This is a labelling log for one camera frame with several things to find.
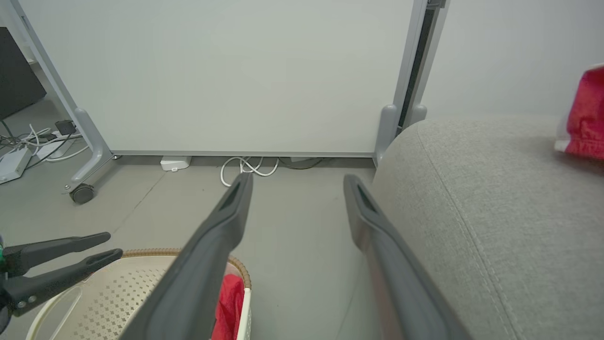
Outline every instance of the sofa seam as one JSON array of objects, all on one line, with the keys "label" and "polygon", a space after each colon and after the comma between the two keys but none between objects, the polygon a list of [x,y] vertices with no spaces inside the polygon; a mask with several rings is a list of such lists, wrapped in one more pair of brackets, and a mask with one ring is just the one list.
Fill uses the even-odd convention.
[{"label": "sofa seam", "polygon": [[[443,180],[442,176],[439,174],[438,170],[436,169],[436,166],[434,166],[434,162],[432,160],[432,157],[430,157],[430,153],[429,153],[428,149],[426,149],[426,146],[424,145],[423,140],[422,140],[422,138],[420,136],[419,128],[420,128],[420,126],[418,124],[418,127],[416,128],[417,139],[418,139],[420,145],[422,146],[422,149],[424,150],[424,152],[426,154],[426,157],[428,158],[428,161],[430,162],[430,165],[432,166],[432,169],[434,169],[434,173],[438,177],[440,184],[445,189],[446,194],[449,195],[449,200],[448,201],[452,202],[452,206],[451,206],[451,203],[450,203],[449,207],[454,209],[454,212],[457,214],[457,216],[459,217],[459,219],[463,223],[463,226],[461,225],[462,223],[459,223],[459,222],[457,222],[457,225],[460,228],[460,231],[461,231],[464,239],[466,240],[466,244],[470,247],[470,253],[472,254],[472,259],[474,261],[474,264],[476,265],[476,268],[478,269],[478,273],[480,274],[480,276],[483,279],[484,286],[486,287],[487,292],[489,293],[489,298],[491,298],[491,301],[493,302],[493,306],[495,307],[495,310],[497,311],[497,315],[499,316],[499,319],[501,320],[501,325],[503,326],[503,329],[506,332],[508,339],[510,339],[511,338],[510,337],[511,334],[510,334],[510,332],[507,329],[506,322],[505,322],[505,320],[503,318],[503,315],[502,315],[501,311],[497,307],[497,302],[495,301],[495,298],[493,297],[493,293],[491,292],[491,289],[489,287],[489,282],[493,285],[493,289],[495,290],[495,294],[498,295],[497,294],[496,285],[495,285],[495,283],[493,282],[492,279],[489,278],[487,280],[487,278],[485,277],[485,275],[483,273],[483,270],[481,269],[480,264],[479,264],[479,262],[477,260],[476,255],[474,254],[474,251],[472,250],[472,248],[474,248],[475,251],[476,251],[476,253],[478,253],[478,257],[480,258],[480,260],[481,260],[481,262],[482,262],[482,264],[483,264],[483,266],[485,268],[487,276],[489,276],[489,270],[488,270],[487,267],[490,266],[490,262],[487,260],[487,262],[489,262],[488,266],[484,262],[484,257],[486,257],[486,256],[483,255],[483,254],[481,254],[481,250],[480,250],[481,247],[477,246],[478,240],[474,240],[474,237],[472,236],[472,233],[469,230],[470,227],[469,227],[468,223],[466,222],[466,220],[463,218],[463,216],[461,214],[461,211],[457,207],[457,204],[455,203],[453,195],[451,194],[449,188],[445,185],[445,181]],[[492,268],[491,268],[491,271],[493,272],[493,275],[496,277],[495,271]],[[518,335],[516,334],[516,330],[513,327],[512,320],[510,319],[510,316],[508,315],[508,313],[505,311],[506,304],[504,303],[504,301],[503,301],[503,299],[502,299],[501,296],[497,296],[497,298],[499,299],[499,301],[501,303],[501,306],[504,309],[504,313],[506,314],[506,318],[508,319],[508,322],[510,322],[510,325],[512,326],[512,332],[513,332],[512,335],[513,335],[514,338],[517,339]]]}]

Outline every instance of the whiteboard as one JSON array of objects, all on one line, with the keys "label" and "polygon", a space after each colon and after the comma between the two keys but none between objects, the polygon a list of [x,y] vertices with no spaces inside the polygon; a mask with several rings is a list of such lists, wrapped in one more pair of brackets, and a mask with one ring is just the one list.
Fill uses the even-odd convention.
[{"label": "whiteboard", "polygon": [[561,118],[583,72],[604,62],[602,13],[602,0],[452,0],[421,99],[427,118]]},{"label": "whiteboard", "polygon": [[20,0],[113,151],[373,153],[412,0]]}]

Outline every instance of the perforated basket surface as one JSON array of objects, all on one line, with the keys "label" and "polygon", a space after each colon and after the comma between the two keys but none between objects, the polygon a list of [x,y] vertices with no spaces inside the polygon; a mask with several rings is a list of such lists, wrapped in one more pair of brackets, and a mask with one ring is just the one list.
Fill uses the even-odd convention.
[{"label": "perforated basket surface", "polygon": [[[29,339],[114,340],[161,279],[179,249],[133,250],[59,295],[40,311]],[[240,261],[229,258],[227,272],[249,275]]]}]

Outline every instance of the gray floor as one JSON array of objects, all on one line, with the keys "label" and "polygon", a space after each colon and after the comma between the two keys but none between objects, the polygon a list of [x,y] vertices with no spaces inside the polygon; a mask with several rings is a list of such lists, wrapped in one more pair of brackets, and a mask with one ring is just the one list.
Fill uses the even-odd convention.
[{"label": "gray floor", "polygon": [[[43,102],[36,105],[9,118],[9,126],[22,129],[35,122],[36,128],[52,127],[61,119]],[[83,145],[79,143],[73,150]],[[90,155],[85,151],[64,162],[43,163],[0,186],[0,232],[7,245],[103,231],[113,235],[102,246],[54,260],[28,275],[114,247],[181,247],[226,190],[219,178],[226,158],[194,157],[191,167],[172,173],[161,169],[160,157],[123,157],[92,179],[97,196],[78,206],[60,192]],[[273,162],[267,160],[263,171]],[[232,162],[229,181],[238,170]],[[363,325],[362,314],[345,318],[351,308],[363,310],[367,303],[366,292],[360,302],[352,298],[365,269],[345,214],[342,180],[348,173],[369,183],[373,163],[334,159],[308,170],[281,167],[270,177],[254,178],[245,236],[233,253],[251,274],[252,338],[362,338],[355,328]],[[23,339],[34,314],[13,319],[0,339]]]}]

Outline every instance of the caster wheel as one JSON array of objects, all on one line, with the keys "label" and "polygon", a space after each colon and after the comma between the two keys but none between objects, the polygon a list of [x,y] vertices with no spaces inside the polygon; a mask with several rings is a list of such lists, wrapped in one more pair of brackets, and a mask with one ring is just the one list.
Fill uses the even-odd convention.
[{"label": "caster wheel", "polygon": [[75,190],[69,193],[71,199],[77,204],[84,204],[94,197],[94,187],[85,183],[77,186]]}]

